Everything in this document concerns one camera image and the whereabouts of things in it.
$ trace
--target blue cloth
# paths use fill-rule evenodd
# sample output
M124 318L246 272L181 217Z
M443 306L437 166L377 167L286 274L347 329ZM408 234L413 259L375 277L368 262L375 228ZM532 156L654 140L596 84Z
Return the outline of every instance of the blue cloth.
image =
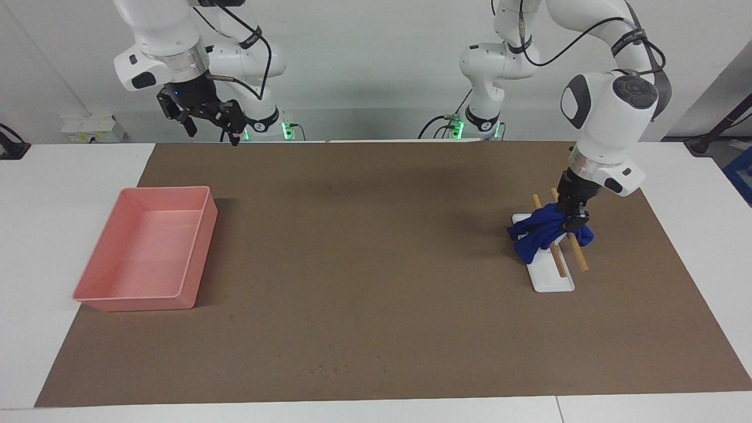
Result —
M507 228L509 237L514 240L514 251L525 263L532 263L538 249L547 250L551 242L556 241L564 233L559 230L564 214L557 213L555 208L556 204L547 204L535 210L529 218ZM577 236L577 242L581 247L590 244L596 237L587 225L571 232ZM522 239L517 239L525 233L527 235Z

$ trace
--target pink bin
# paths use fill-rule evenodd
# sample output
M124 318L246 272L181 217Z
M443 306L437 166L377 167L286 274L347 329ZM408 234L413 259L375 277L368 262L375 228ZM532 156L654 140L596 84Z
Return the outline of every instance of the pink bin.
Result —
M216 221L209 187L122 190L73 299L106 312L192 308Z

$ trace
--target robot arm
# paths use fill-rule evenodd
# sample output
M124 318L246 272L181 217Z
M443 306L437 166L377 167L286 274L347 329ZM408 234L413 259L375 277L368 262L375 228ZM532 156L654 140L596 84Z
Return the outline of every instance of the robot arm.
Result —
M530 35L540 3L501 0L495 29L504 43L471 46L462 55L461 69L474 94L465 110L465 127L476 129L481 138L490 134L501 110L504 94L498 80L529 78L543 65ZM562 27L606 42L619 66L612 72L577 75L561 98L562 113L580 131L558 189L557 211L564 213L561 229L566 231L587 222L584 208L600 187L627 196L643 182L644 173L626 151L663 111L671 84L625 0L547 0L547 7ZM484 45L495 48L481 48Z
M280 75L285 64L278 55L270 56L267 46L257 42L261 39L266 44L255 23L246 28L229 15L221 17L220 31L234 42L206 48L191 20L193 11L187 0L114 0L114 3L136 40L133 47L114 61L117 75L127 90L163 85L157 95L162 111L168 119L182 124L191 137L197 131L194 117L209 120L228 133L233 145L240 141L248 124L254 132L282 133L281 128L271 129L280 120L280 112L271 95L259 86L263 85L265 73L267 77ZM230 14L228 6L242 6L245 1L201 0L200 3L217 5ZM240 101L220 100L216 80L232 82ZM250 90L253 85L255 93ZM263 130L259 130L259 122L265 123Z

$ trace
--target brown mat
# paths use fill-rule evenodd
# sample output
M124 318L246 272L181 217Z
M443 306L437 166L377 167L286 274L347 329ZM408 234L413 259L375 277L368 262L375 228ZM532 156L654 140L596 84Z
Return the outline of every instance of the brown mat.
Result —
M197 307L81 306L36 406L752 390L639 192L532 290L504 226L568 146L157 145L141 186L217 199Z

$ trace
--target wooden dowel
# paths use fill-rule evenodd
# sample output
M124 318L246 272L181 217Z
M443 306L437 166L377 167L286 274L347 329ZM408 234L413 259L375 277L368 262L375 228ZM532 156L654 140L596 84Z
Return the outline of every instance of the wooden dowel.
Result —
M551 188L551 196L553 197L554 202L559 201L559 193L556 191L556 188ZM575 257L577 258L577 264L580 265L580 271L587 272L590 268L585 261L585 254L582 253L580 243L577 242L577 236L571 232L566 235L569 242L572 244L572 249L575 251Z
M532 203L536 209L543 207L541 205L541 198L538 197L538 194L532 195ZM553 255L553 261L554 263L556 263L556 269L559 270L559 277L566 278L566 269L564 269L564 263L562 262L561 255L559 255L559 247L556 246L555 242L551 242L549 248L551 249L551 254Z

